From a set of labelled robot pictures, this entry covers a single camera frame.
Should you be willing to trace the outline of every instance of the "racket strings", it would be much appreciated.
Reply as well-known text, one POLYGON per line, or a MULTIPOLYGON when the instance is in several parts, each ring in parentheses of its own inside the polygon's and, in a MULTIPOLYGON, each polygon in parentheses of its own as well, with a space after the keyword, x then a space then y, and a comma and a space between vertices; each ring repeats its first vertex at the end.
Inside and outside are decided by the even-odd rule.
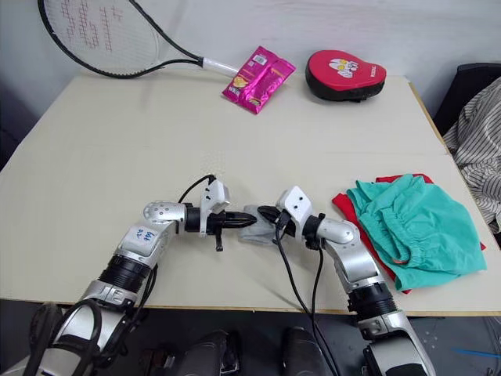
POLYGON ((158 33, 126 0, 44 0, 53 33, 78 59, 112 74, 163 62, 158 33))

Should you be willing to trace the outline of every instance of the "gray cloth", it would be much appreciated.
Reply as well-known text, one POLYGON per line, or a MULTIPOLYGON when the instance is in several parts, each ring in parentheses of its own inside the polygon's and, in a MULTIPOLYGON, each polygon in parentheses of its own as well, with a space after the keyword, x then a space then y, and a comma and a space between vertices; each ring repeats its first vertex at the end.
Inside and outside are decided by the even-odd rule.
POLYGON ((251 243, 270 245, 275 239, 275 226, 258 212, 257 205, 246 205, 243 211, 252 214, 258 220, 252 226, 244 227, 239 231, 239 238, 251 243))
POLYGON ((501 78, 461 110, 444 136, 484 220, 493 233, 501 228, 501 78))

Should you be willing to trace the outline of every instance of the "white table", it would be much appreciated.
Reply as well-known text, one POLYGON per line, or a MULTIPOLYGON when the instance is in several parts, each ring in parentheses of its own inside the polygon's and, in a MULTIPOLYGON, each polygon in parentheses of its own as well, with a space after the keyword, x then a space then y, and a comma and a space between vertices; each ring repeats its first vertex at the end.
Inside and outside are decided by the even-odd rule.
MULTIPOLYGON (((134 81, 75 78, 0 173, 0 297, 75 302, 147 202, 177 200, 208 172, 229 187, 229 210, 274 204, 298 184, 333 218, 341 217, 330 199, 356 179, 424 172, 469 209, 488 270, 395 293, 398 304, 416 315, 499 315, 501 252, 404 78, 389 77, 364 103, 324 103, 298 75, 258 116, 220 97, 226 81, 191 70, 134 81)), ((234 231, 223 244, 217 253, 213 238, 176 239, 149 304, 297 309, 275 248, 239 242, 234 231)), ((292 241, 286 249, 309 296, 317 255, 292 241)), ((317 304, 346 312, 331 260, 317 304)))

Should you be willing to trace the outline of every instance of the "striped shirt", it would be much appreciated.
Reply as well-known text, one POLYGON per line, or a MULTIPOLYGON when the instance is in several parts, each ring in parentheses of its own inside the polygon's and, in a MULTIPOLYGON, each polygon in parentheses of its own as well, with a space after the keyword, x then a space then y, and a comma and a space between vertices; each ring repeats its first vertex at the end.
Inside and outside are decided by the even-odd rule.
POLYGON ((484 220, 501 230, 501 78, 479 92, 461 110, 445 134, 484 220))

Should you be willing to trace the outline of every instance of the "cartoon print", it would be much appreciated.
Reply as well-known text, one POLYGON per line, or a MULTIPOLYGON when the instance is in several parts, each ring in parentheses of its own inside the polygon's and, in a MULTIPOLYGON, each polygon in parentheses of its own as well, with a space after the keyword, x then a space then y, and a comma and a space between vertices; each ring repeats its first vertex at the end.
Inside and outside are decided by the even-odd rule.
POLYGON ((359 64, 355 61, 348 61, 345 59, 332 59, 329 67, 335 69, 338 74, 345 78, 352 78, 353 72, 359 68, 359 64))

